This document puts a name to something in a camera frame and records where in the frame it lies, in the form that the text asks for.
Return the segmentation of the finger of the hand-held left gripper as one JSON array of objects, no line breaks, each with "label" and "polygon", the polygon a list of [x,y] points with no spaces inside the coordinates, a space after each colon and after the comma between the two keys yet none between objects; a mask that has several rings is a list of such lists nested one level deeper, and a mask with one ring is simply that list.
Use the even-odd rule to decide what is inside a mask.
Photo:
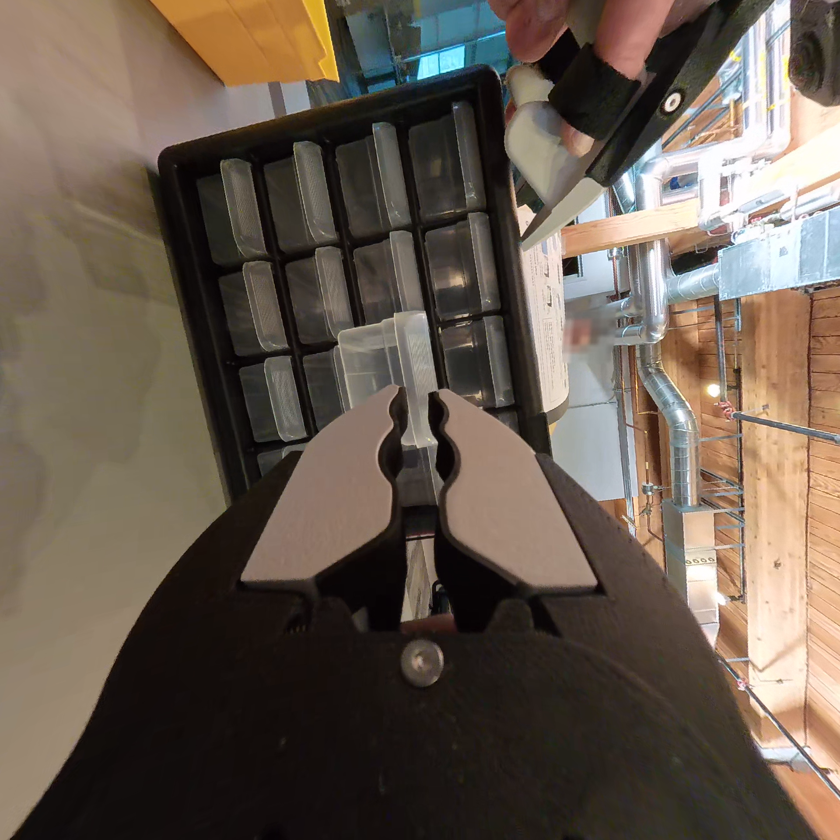
[{"label": "finger of the hand-held left gripper", "polygon": [[604,185],[584,172],[553,206],[546,206],[535,189],[520,175],[520,208],[526,207],[530,219],[521,233],[521,249],[531,249],[559,233],[588,209],[605,191]]}]

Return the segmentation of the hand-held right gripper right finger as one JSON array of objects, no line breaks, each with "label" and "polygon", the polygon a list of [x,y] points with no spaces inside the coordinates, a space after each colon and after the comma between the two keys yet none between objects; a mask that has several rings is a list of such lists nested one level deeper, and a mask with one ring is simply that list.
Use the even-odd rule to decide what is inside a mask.
[{"label": "hand-held right gripper right finger", "polygon": [[533,594],[594,592],[598,581],[534,450],[448,389],[429,395],[439,455],[451,453],[440,519],[459,552]]}]

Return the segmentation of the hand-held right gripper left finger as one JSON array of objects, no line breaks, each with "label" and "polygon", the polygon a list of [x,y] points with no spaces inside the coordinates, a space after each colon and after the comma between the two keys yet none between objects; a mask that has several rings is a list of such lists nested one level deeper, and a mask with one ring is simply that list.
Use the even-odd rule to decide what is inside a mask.
[{"label": "hand-held right gripper left finger", "polygon": [[396,475],[405,430],[406,393],[388,385],[318,433],[300,453],[242,584],[319,594],[342,567],[400,548]]}]

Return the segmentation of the clear plastic pulled-out drawer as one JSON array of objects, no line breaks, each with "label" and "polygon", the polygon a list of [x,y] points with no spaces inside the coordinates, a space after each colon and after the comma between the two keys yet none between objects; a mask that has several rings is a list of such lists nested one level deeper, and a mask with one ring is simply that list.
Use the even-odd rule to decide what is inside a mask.
[{"label": "clear plastic pulled-out drawer", "polygon": [[428,395],[438,389],[438,380],[425,311],[397,312],[381,322],[346,329],[338,349],[350,408],[388,385],[402,387],[407,400],[403,444],[436,444],[428,422]]}]

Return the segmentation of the black drawer cabinet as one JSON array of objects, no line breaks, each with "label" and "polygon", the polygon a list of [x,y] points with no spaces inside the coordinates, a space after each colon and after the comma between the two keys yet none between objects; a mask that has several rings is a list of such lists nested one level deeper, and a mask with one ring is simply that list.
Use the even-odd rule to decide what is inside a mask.
[{"label": "black drawer cabinet", "polygon": [[442,116],[461,100],[468,101],[476,115],[518,434],[536,451],[550,453],[550,425],[539,404],[539,376],[532,354],[511,167],[503,143],[501,81],[493,69],[475,67],[173,145],[161,153],[158,209],[164,242],[227,503],[241,498],[263,476],[245,451],[250,433],[236,371],[228,355],[216,287],[224,269],[216,268],[211,260],[197,181],[218,173],[223,160],[251,161],[257,169],[261,211],[266,214],[262,165],[287,157],[296,141],[324,144],[330,160],[334,148],[359,139],[373,122],[387,121],[399,129],[407,128]]}]

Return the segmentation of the set of clear cabinet drawers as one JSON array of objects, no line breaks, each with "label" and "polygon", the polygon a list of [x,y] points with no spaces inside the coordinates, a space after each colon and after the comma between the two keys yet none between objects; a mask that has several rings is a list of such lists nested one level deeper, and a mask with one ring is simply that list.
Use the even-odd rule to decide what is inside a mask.
[{"label": "set of clear cabinet drawers", "polygon": [[349,407],[346,329],[425,311],[444,383],[519,431],[476,115],[455,101],[332,150],[296,141],[196,183],[228,352],[264,476]]}]

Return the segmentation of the person's left hand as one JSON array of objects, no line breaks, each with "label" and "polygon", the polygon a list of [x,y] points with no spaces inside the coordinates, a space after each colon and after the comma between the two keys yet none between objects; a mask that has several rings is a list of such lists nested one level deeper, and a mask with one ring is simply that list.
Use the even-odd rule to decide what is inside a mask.
[{"label": "person's left hand", "polygon": [[[608,1],[594,29],[590,64],[617,91],[630,81],[641,81],[646,60],[656,42],[681,25],[697,19],[712,1]],[[562,78],[581,51],[568,34],[570,10],[590,11],[591,2],[489,1],[492,13],[505,25],[512,57],[538,67],[552,81]],[[561,110],[560,137],[576,158],[590,152],[595,138],[582,129],[579,113],[593,109],[598,95],[595,85],[572,96],[572,108]]]}]

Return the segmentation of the wooden beam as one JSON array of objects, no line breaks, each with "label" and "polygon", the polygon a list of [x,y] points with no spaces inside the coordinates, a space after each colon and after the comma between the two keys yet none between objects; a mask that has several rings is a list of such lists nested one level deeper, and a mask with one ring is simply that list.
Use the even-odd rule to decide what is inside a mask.
[{"label": "wooden beam", "polygon": [[699,229],[699,214],[700,201],[693,198],[644,211],[569,225],[561,230],[562,256],[576,258],[692,234]]}]

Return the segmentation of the silver insulated pipes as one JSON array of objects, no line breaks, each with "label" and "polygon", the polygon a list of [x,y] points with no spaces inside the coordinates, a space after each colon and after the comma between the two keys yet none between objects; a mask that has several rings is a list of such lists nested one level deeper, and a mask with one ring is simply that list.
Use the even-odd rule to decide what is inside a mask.
[{"label": "silver insulated pipes", "polygon": [[[782,46],[769,46],[777,3],[758,18],[741,39],[741,134],[733,140],[706,143],[649,159],[634,185],[635,219],[642,211],[665,206],[664,190],[673,175],[697,175],[698,226],[706,233],[742,221],[748,211],[748,183],[758,163],[780,154],[791,139],[790,110],[784,79]],[[633,319],[616,330],[611,344],[647,346],[659,343],[669,325],[669,233],[650,234],[631,247],[631,294],[611,305],[616,319]]]}]

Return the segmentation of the white printed sheet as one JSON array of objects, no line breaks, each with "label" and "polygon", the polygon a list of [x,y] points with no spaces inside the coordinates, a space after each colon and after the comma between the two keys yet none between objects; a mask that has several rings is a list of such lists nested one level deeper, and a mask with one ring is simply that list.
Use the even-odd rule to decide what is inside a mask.
[{"label": "white printed sheet", "polygon": [[521,271],[527,302],[533,358],[539,376],[539,404],[550,426],[568,409],[569,367],[564,351],[565,301],[563,251],[559,234],[521,247]]}]

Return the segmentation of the black metal rod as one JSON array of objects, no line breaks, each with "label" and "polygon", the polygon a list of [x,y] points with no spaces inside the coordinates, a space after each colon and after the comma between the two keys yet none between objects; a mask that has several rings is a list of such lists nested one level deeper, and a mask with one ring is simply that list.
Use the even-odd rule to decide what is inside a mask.
[{"label": "black metal rod", "polygon": [[814,429],[812,427],[776,421],[769,419],[766,416],[759,416],[757,414],[749,414],[745,412],[730,413],[728,415],[728,419],[742,424],[747,423],[760,425],[777,431],[797,434],[814,440],[820,440],[834,446],[839,446],[839,434],[837,433],[830,433],[824,430]]}]

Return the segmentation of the yellow plastic bin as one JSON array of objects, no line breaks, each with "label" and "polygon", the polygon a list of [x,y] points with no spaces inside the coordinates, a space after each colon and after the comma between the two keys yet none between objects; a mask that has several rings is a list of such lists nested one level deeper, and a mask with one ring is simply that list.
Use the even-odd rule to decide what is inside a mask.
[{"label": "yellow plastic bin", "polygon": [[323,1],[153,1],[225,84],[339,81]]}]

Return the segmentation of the galvanised duct box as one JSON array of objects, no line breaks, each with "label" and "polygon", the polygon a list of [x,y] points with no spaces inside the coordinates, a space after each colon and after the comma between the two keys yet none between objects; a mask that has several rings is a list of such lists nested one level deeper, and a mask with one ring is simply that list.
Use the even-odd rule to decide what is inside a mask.
[{"label": "galvanised duct box", "polygon": [[680,507],[666,499],[662,516],[668,580],[715,647],[720,621],[714,512],[707,507]]}]

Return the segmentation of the silver spiral ventilation duct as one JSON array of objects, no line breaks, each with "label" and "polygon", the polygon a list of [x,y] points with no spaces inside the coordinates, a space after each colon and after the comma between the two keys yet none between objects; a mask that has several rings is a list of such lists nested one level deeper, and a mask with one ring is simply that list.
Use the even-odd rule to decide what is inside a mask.
[{"label": "silver spiral ventilation duct", "polygon": [[665,371],[659,343],[639,344],[640,382],[662,414],[668,429],[670,492],[679,508],[700,502],[700,426],[687,399]]}]

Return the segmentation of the grey rectangular metal duct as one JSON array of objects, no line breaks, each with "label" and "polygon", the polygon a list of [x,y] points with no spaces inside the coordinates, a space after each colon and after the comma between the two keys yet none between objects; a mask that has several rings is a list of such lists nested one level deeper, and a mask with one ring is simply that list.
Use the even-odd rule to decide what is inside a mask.
[{"label": "grey rectangular metal duct", "polygon": [[776,227],[718,252],[722,301],[839,280],[839,208]]}]

